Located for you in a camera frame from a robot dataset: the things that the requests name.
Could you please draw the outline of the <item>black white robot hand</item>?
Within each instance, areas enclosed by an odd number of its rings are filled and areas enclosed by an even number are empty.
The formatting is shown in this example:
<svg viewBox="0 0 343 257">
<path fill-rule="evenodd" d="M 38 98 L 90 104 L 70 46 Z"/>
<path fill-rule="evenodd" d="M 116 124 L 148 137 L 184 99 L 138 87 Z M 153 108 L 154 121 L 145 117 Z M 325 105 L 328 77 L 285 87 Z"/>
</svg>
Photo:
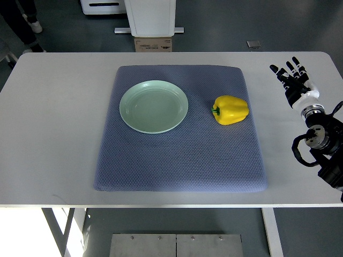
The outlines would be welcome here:
<svg viewBox="0 0 343 257">
<path fill-rule="evenodd" d="M 319 91 L 310 80 L 305 67 L 296 57 L 292 57 L 292 62 L 287 61 L 286 65 L 290 72 L 288 73 L 283 67 L 270 65 L 270 69 L 281 82 L 285 97 L 292 109 L 302 110 L 311 104 L 319 103 Z"/>
</svg>

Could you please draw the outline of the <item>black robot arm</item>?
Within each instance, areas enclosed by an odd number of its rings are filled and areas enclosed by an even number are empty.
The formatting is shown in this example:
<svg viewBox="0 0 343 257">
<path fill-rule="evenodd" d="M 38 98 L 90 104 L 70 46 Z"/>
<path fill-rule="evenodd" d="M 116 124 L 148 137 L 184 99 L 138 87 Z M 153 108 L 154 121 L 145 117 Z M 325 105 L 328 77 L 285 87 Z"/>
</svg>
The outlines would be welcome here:
<svg viewBox="0 0 343 257">
<path fill-rule="evenodd" d="M 334 115 L 342 108 L 339 102 L 330 114 L 319 104 L 303 111 L 308 130 L 296 137 L 292 152 L 299 163 L 306 167 L 320 166 L 318 176 L 332 188 L 342 191 L 342 122 Z M 301 141 L 310 147 L 314 162 L 307 162 L 301 156 L 298 145 Z"/>
</svg>

